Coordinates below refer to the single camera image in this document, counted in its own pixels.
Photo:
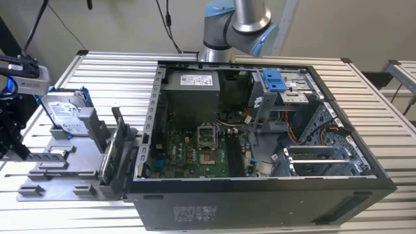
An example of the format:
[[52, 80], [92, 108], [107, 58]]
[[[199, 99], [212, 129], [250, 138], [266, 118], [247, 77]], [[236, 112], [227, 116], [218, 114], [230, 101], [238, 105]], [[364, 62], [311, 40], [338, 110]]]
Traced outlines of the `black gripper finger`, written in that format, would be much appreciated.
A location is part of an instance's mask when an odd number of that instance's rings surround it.
[[2, 161], [27, 161], [30, 149], [22, 143], [22, 135], [0, 130], [0, 160]]

